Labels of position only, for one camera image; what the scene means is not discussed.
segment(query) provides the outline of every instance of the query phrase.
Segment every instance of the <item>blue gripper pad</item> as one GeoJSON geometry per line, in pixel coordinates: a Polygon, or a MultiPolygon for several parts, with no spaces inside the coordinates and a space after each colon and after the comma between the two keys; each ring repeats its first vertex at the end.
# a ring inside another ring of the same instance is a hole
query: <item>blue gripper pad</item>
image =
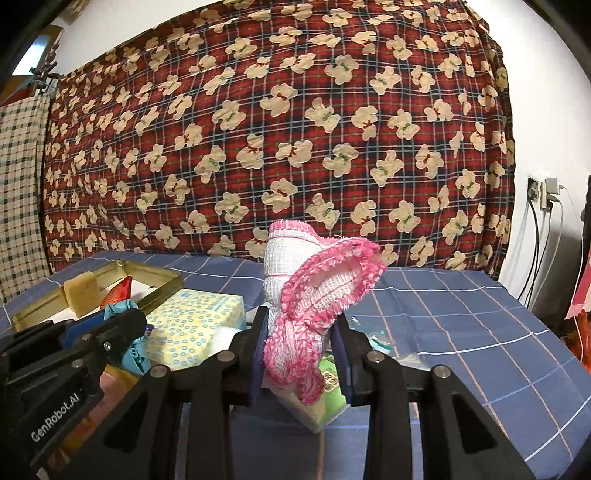
{"type": "Polygon", "coordinates": [[[343,336],[338,327],[338,322],[334,322],[330,328],[330,347],[335,358],[336,372],[339,377],[340,392],[343,394],[347,403],[351,403],[353,396],[353,381],[351,378],[351,365],[345,350],[343,336]]]}
{"type": "Polygon", "coordinates": [[[72,348],[77,338],[102,325],[104,321],[105,311],[100,310],[72,323],[64,332],[63,338],[61,339],[61,347],[64,350],[72,348]]]}
{"type": "Polygon", "coordinates": [[[252,381],[248,392],[248,397],[250,399],[251,405],[254,404],[256,398],[261,392],[262,376],[265,373],[263,355],[265,353],[265,343],[267,342],[268,337],[268,312],[269,310],[266,307],[259,307],[256,312],[255,319],[253,321],[253,328],[258,328],[258,325],[261,325],[261,330],[259,331],[258,340],[256,342],[256,348],[252,356],[252,381]]]}

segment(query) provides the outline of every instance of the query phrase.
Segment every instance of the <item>beige checkered cloth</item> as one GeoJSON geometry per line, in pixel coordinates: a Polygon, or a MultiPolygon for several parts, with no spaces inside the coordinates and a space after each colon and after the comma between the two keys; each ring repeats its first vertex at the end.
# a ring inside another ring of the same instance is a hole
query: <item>beige checkered cloth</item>
{"type": "Polygon", "coordinates": [[[0,300],[50,275],[40,225],[41,161],[50,98],[0,108],[0,300]]]}

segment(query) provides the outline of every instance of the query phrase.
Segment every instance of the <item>soap bar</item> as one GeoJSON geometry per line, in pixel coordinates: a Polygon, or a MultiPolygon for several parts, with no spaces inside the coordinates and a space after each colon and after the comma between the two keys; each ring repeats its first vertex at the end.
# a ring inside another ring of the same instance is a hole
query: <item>soap bar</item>
{"type": "Polygon", "coordinates": [[[64,282],[64,293],[68,306],[81,318],[100,305],[99,284],[96,275],[84,272],[64,282]]]}

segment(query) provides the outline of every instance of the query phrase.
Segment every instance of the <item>tissue box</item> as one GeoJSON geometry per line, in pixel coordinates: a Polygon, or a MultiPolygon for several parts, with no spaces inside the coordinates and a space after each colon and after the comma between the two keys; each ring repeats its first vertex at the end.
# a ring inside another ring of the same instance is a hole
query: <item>tissue box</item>
{"type": "Polygon", "coordinates": [[[245,321],[242,297],[180,290],[147,317],[154,325],[146,354],[153,365],[171,370],[193,367],[208,355],[218,326],[238,328],[245,321]]]}
{"type": "Polygon", "coordinates": [[[324,377],[324,392],[314,405],[302,405],[293,392],[282,392],[271,387],[279,402],[312,433],[319,433],[349,407],[340,392],[334,357],[326,354],[320,360],[319,368],[324,377]]]}

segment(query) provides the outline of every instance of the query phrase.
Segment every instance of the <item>green package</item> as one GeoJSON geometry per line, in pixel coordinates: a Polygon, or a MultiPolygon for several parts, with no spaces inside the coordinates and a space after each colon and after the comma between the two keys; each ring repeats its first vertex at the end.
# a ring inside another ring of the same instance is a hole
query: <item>green package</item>
{"type": "Polygon", "coordinates": [[[322,357],[319,368],[324,377],[324,392],[314,405],[302,405],[294,393],[272,389],[279,402],[313,433],[323,430],[349,407],[340,392],[339,377],[332,354],[327,353],[322,357]]]}

